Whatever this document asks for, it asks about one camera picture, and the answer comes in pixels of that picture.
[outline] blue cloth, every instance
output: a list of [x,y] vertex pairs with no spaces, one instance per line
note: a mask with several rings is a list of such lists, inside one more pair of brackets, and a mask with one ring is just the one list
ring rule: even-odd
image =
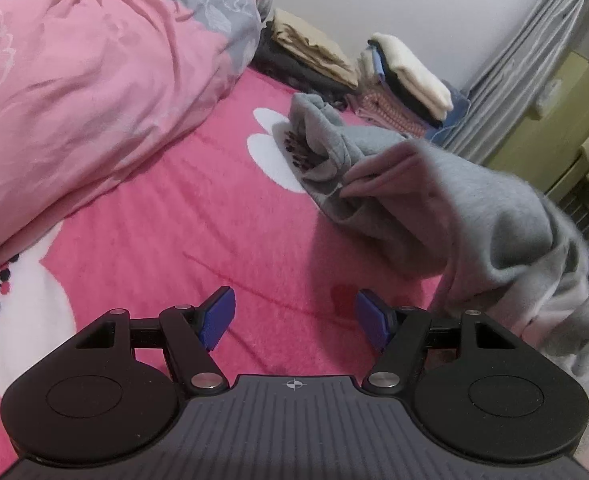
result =
[[369,46],[368,50],[371,51],[373,56],[373,67],[375,67],[375,73],[379,76],[379,81],[385,83],[385,72],[383,71],[383,64],[381,63],[381,56],[379,51],[373,46]]
[[456,126],[468,115],[470,109],[470,100],[468,100],[459,90],[453,88],[448,81],[442,81],[450,91],[453,100],[453,110],[448,112],[446,119],[443,121],[441,128],[430,128],[424,138],[433,144],[443,146],[453,133]]

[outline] dark folded clothing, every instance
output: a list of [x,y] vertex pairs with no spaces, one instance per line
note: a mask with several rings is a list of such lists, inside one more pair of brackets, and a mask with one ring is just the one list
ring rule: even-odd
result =
[[405,86],[399,81],[396,73],[388,65],[388,61],[385,59],[383,49],[375,40],[369,40],[368,44],[372,45],[377,49],[379,56],[381,57],[381,64],[383,66],[383,73],[385,75],[385,83],[388,85],[390,90],[395,94],[399,100],[406,105],[410,110],[415,112],[418,117],[426,121],[430,126],[434,128],[441,128],[442,122],[435,119],[430,110],[419,101]]
[[345,96],[353,93],[348,86],[326,77],[295,59],[272,40],[272,23],[261,31],[257,52],[250,66],[281,83],[308,94],[317,94],[339,110],[345,110]]

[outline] gray curtain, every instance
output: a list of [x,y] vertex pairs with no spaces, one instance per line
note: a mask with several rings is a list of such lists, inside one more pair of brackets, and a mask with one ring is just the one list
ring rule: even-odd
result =
[[539,0],[469,89],[470,112],[444,148],[484,163],[553,74],[588,9],[589,0]]

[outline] beige folded shirt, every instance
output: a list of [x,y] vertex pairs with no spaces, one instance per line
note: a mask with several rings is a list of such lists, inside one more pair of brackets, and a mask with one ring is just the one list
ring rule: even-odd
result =
[[305,20],[276,9],[272,39],[313,70],[357,88],[357,71],[341,47]]
[[423,103],[435,119],[444,121],[447,113],[453,110],[447,86],[399,38],[377,32],[372,39],[381,46],[385,60],[401,84]]
[[373,65],[373,53],[369,48],[366,48],[359,55],[357,72],[359,72],[359,86],[372,86],[379,82],[379,76],[375,73],[375,66]]

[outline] pink blanket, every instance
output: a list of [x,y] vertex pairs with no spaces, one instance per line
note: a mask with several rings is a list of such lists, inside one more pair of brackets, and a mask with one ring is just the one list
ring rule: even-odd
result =
[[[399,277],[303,192],[273,139],[288,127],[291,93],[246,71],[191,136],[0,270],[0,396],[106,310],[157,316],[220,285],[237,296],[213,352],[231,381],[365,374],[374,356],[353,316],[357,289],[424,305],[435,284]],[[160,351],[137,357],[163,366]],[[0,472],[13,458],[0,423]]]
[[206,118],[257,2],[0,0],[0,263]]

